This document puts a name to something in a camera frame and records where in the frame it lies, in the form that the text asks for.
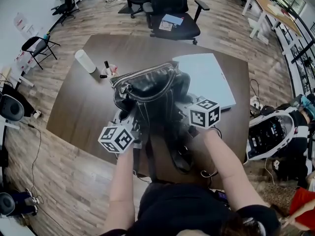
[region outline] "black shirt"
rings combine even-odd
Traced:
[[[275,212],[268,207],[247,206],[237,213],[260,222],[266,235],[275,235],[280,228]],[[172,184],[144,195],[138,220],[128,231],[112,230],[103,236],[175,236],[183,230],[219,236],[222,225],[234,215],[210,190],[192,184]]]

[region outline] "white box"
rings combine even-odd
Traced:
[[[208,99],[199,101],[188,107],[189,124],[195,127],[208,129],[218,123],[221,118],[221,109],[218,103]]]
[[[134,137],[125,126],[104,127],[98,142],[112,153],[124,153]]]

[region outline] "wooden floor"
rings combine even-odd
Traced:
[[[269,45],[257,38],[249,38],[251,29],[247,17],[259,18],[257,5],[254,4],[247,17],[243,17],[239,0],[203,1],[209,5],[210,11],[201,12],[198,19],[201,29],[198,45],[247,61],[250,77],[260,84],[263,104],[278,106],[291,99],[287,67],[274,32],[265,22],[264,33],[269,38]],[[193,16],[197,6],[194,0],[188,0],[188,3],[189,13]],[[31,225],[39,236],[99,235],[106,219],[114,166],[46,130],[49,114],[75,52],[83,47],[91,34],[150,34],[143,14],[136,15],[135,19],[117,14],[122,5],[105,8],[102,0],[83,0],[79,7],[75,19],[67,19],[63,27],[57,25],[51,33],[51,40],[61,44],[61,47],[53,48],[58,60],[50,56],[42,63],[44,70],[36,67],[25,76],[35,87],[19,86],[19,92],[43,113],[38,120],[24,120],[40,129],[42,137],[34,179],[45,203],[39,206],[38,215],[31,219]],[[20,125],[20,131],[7,130],[5,146],[9,151],[10,165],[6,172],[9,179],[23,190],[32,186],[31,166],[39,145],[39,133]],[[137,207],[146,185],[134,180]]]

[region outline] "wooden table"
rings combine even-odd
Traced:
[[[51,111],[47,124],[49,131],[70,144],[115,164],[115,155],[107,152],[97,141],[103,127],[107,126],[118,110],[114,105],[113,89],[109,81],[99,78],[104,61],[115,64],[119,74],[123,75],[181,55],[213,53],[236,101],[235,106],[222,113],[217,127],[227,145],[244,160],[250,116],[247,62],[180,41],[129,35],[93,35],[83,49],[97,66],[97,70],[89,74],[77,60],[73,62]],[[153,136],[152,143],[159,179],[206,184],[205,179],[200,176],[200,170],[211,173],[214,167],[200,136],[195,137],[188,145],[193,149],[195,159],[195,167],[188,175],[180,174],[174,168],[162,138]],[[144,152],[140,156],[140,169],[140,173],[148,175]],[[220,182],[218,177],[214,179],[218,187]]]
[[[250,5],[250,2],[252,0],[247,0],[247,3],[244,7],[243,13],[242,15],[245,16],[245,13]],[[269,5],[273,5],[273,2],[271,0],[256,0],[256,2],[258,3],[258,5],[261,7],[262,9],[262,13],[260,15],[260,18],[257,22],[257,24],[255,25],[254,29],[252,30],[250,37],[253,38],[256,34],[256,32],[259,30],[260,25],[262,23],[262,21],[264,20],[265,16],[268,14],[270,16],[272,16],[273,18],[276,19],[276,22],[273,24],[272,26],[272,30],[274,30],[278,24],[278,22],[281,22],[282,24],[284,24],[285,26],[287,26],[290,30],[292,30],[295,34],[293,34],[293,41],[289,44],[288,47],[284,48],[282,55],[287,54],[288,51],[291,50],[291,48],[297,43],[297,41],[299,40],[300,37],[302,37],[300,30],[298,29],[298,27],[296,26],[296,24],[294,23],[294,21],[284,15],[278,15],[275,14],[268,6]]]
[[[127,0],[127,4],[124,5],[119,11],[119,14],[131,14],[137,11],[140,8],[137,4],[132,4],[130,1]]]

